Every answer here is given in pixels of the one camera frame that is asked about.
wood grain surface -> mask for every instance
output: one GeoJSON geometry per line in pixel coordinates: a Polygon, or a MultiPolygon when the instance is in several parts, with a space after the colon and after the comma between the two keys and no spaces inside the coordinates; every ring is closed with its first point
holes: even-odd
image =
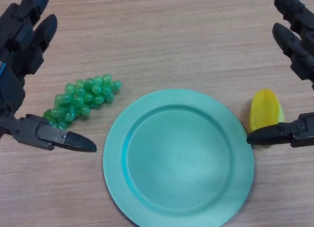
{"type": "MultiPolygon", "coordinates": [[[[0,141],[0,227],[131,227],[105,187],[103,145],[116,117],[149,92],[184,87],[229,107],[248,128],[250,100],[277,93],[287,121],[313,111],[311,84],[289,69],[272,37],[274,0],[50,0],[58,31],[45,63],[26,77],[17,116],[42,115],[67,82],[111,73],[113,105],[71,130],[98,146],[85,154],[0,141]]],[[[314,10],[314,0],[301,0],[314,10]]],[[[0,12],[12,2],[0,0],[0,12]]],[[[251,194],[227,227],[314,226],[314,147],[254,149],[251,194]]]]}

grape bunch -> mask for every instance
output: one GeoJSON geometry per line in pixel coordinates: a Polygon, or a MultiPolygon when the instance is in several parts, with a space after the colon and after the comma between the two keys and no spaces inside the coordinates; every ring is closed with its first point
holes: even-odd
{"type": "Polygon", "coordinates": [[[111,104],[114,95],[120,91],[122,83],[112,81],[109,74],[96,76],[86,81],[79,79],[68,83],[65,93],[55,96],[54,108],[44,113],[49,123],[58,129],[67,129],[78,116],[87,117],[91,108],[99,108],[103,103],[111,104]]]}

robotic hand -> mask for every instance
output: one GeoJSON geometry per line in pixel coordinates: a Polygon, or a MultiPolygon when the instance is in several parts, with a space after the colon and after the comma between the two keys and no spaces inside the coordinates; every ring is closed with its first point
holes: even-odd
{"type": "Polygon", "coordinates": [[[44,62],[43,53],[56,29],[50,15],[33,31],[49,0],[22,0],[11,4],[0,17],[0,138],[12,135],[19,143],[53,150],[55,146],[74,151],[95,152],[96,145],[73,132],[56,129],[42,117],[15,112],[25,98],[24,77],[35,74],[44,62]]]}
{"type": "MultiPolygon", "coordinates": [[[[311,80],[314,89],[314,14],[299,0],[275,0],[275,6],[301,40],[281,24],[274,25],[273,36],[291,59],[291,69],[301,80],[311,80]]],[[[247,142],[254,145],[290,143],[292,147],[314,145],[314,113],[301,114],[292,123],[279,123],[253,131],[247,142]]]]}

teal plate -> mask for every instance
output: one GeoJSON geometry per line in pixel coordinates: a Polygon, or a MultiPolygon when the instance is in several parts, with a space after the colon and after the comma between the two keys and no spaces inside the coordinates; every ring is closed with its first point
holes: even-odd
{"type": "Polygon", "coordinates": [[[104,151],[108,190],[140,227],[218,227],[243,205],[254,160],[234,114],[199,92],[148,94],[115,121],[104,151]]]}

grape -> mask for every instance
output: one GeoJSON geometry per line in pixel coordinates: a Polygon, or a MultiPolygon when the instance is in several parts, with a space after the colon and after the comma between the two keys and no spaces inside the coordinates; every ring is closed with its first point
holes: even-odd
{"type": "Polygon", "coordinates": [[[105,96],[105,100],[106,100],[106,103],[112,103],[113,102],[113,100],[114,100],[114,94],[113,93],[111,93],[111,94],[109,94],[109,95],[106,95],[105,96]]]}
{"type": "Polygon", "coordinates": [[[82,86],[76,86],[75,87],[75,93],[78,95],[78,96],[84,96],[86,91],[84,89],[84,87],[82,86]]]}
{"type": "Polygon", "coordinates": [[[54,98],[54,105],[55,106],[59,106],[62,104],[62,96],[63,96],[62,94],[58,94],[55,96],[55,98],[54,98]]]}
{"type": "Polygon", "coordinates": [[[116,93],[118,92],[122,87],[122,83],[120,81],[113,81],[111,84],[110,84],[110,88],[112,90],[112,92],[116,93]]]}
{"type": "Polygon", "coordinates": [[[65,113],[65,110],[64,108],[62,107],[56,107],[56,108],[53,108],[51,111],[50,111],[50,114],[53,118],[59,118],[61,116],[63,116],[65,113]]]}
{"type": "Polygon", "coordinates": [[[75,82],[75,86],[81,86],[84,87],[84,81],[82,79],[79,79],[75,82]]]}
{"type": "Polygon", "coordinates": [[[87,91],[91,91],[92,87],[94,85],[94,79],[92,79],[91,77],[89,77],[88,79],[86,79],[85,83],[84,83],[84,88],[87,91]]]}
{"type": "Polygon", "coordinates": [[[73,121],[74,118],[75,118],[75,112],[67,112],[64,117],[65,121],[67,122],[73,121]]]}
{"type": "Polygon", "coordinates": [[[98,96],[95,96],[94,97],[94,103],[99,105],[99,104],[102,104],[104,102],[104,97],[101,96],[101,95],[98,95],[98,96]]]}
{"type": "Polygon", "coordinates": [[[111,88],[108,86],[102,86],[102,94],[105,96],[112,94],[111,88]]]}
{"type": "Polygon", "coordinates": [[[89,102],[91,102],[92,100],[93,100],[93,94],[91,94],[91,93],[86,93],[85,95],[84,95],[84,102],[85,103],[89,103],[89,102]]]}
{"type": "Polygon", "coordinates": [[[103,83],[103,79],[101,76],[94,77],[94,84],[95,85],[101,85],[103,83]]]}
{"type": "Polygon", "coordinates": [[[65,85],[65,93],[67,95],[72,95],[74,94],[75,86],[72,83],[68,83],[65,85]]]}
{"type": "Polygon", "coordinates": [[[81,108],[80,113],[83,116],[88,116],[90,114],[90,108],[86,105],[86,106],[81,108]]]}
{"type": "Polygon", "coordinates": [[[72,106],[79,107],[84,104],[84,99],[82,96],[74,96],[72,100],[72,106]]]}
{"type": "Polygon", "coordinates": [[[64,103],[64,104],[71,103],[71,101],[72,101],[71,95],[62,94],[61,97],[62,97],[62,103],[64,103]]]}
{"type": "Polygon", "coordinates": [[[100,85],[93,85],[92,92],[94,94],[99,94],[102,91],[102,87],[100,85]]]}
{"type": "Polygon", "coordinates": [[[109,85],[111,83],[112,76],[110,74],[105,74],[103,76],[104,85],[109,85]]]}

